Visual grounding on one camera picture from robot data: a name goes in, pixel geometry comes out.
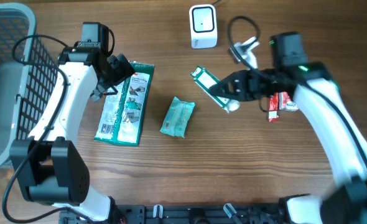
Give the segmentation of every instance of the gray plastic basket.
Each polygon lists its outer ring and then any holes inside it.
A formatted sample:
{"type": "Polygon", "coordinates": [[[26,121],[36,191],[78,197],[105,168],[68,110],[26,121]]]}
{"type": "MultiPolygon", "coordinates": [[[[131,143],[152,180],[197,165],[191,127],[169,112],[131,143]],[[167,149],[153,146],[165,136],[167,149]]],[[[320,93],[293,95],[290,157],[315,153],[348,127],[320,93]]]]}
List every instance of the gray plastic basket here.
{"type": "MultiPolygon", "coordinates": [[[[26,139],[41,118],[57,79],[48,67],[23,66],[12,60],[17,40],[35,34],[35,16],[23,4],[0,4],[0,166],[9,163],[15,139],[26,139]]],[[[21,43],[16,54],[25,61],[55,65],[40,39],[21,43]]]]}

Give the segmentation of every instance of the wooden surface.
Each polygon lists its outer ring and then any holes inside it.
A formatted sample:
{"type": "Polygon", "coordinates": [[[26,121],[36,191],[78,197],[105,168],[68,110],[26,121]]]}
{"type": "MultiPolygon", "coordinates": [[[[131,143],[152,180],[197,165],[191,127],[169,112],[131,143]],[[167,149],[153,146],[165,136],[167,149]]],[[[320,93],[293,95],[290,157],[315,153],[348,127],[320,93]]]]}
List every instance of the wooden surface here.
{"type": "MultiPolygon", "coordinates": [[[[222,0],[217,5],[218,45],[190,46],[188,10],[204,1],[108,1],[28,4],[37,31],[72,45],[83,21],[99,21],[116,35],[115,54],[154,63],[139,147],[95,142],[103,100],[88,105],[77,148],[91,173],[91,184],[118,204],[194,205],[275,202],[292,194],[323,194],[333,185],[326,155],[300,111],[281,113],[268,123],[257,102],[227,114],[189,77],[196,65],[218,78],[243,69],[226,53],[226,25],[237,15],[253,18],[262,30],[254,50],[260,68],[271,67],[271,35],[291,30],[304,37],[310,60],[321,60],[341,87],[343,101],[367,139],[367,1],[222,0]],[[196,103],[185,139],[160,133],[174,96],[196,103]]],[[[238,23],[234,38],[254,33],[238,23]]],[[[61,46],[46,41],[57,55],[61,46]]],[[[4,188],[11,170],[0,170],[0,223],[4,188]]],[[[24,202],[15,184],[9,210],[19,218],[50,207],[24,202]]],[[[57,216],[44,219],[56,223],[57,216]]]]}

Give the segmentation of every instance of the green and white package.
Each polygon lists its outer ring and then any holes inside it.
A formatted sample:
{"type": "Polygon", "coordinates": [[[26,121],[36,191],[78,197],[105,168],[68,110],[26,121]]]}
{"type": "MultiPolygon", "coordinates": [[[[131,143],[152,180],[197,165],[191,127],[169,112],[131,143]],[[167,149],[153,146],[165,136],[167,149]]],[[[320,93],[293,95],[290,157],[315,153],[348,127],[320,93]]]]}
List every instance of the green and white package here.
{"type": "Polygon", "coordinates": [[[222,107],[226,112],[235,111],[240,107],[240,102],[237,100],[230,100],[224,97],[213,96],[208,92],[208,89],[219,83],[219,79],[211,74],[207,69],[198,66],[194,72],[190,74],[195,80],[195,83],[200,86],[200,88],[208,94],[220,107],[222,107]]]}
{"type": "Polygon", "coordinates": [[[154,65],[131,62],[135,74],[115,86],[116,95],[108,95],[94,140],[110,144],[137,146],[141,135],[146,98],[154,65]]]}
{"type": "Polygon", "coordinates": [[[160,131],[164,134],[184,138],[186,126],[194,108],[195,103],[180,101],[174,97],[160,131]]]}

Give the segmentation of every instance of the green indicator light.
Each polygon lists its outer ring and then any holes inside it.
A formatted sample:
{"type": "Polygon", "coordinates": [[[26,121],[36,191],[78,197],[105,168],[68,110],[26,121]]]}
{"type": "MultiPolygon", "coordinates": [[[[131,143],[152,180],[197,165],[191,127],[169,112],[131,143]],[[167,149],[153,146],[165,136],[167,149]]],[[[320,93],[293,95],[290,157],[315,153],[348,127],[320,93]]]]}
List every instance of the green indicator light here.
{"type": "Polygon", "coordinates": [[[303,70],[304,72],[308,72],[309,68],[303,66],[303,65],[300,65],[298,66],[301,70],[303,70]]]}

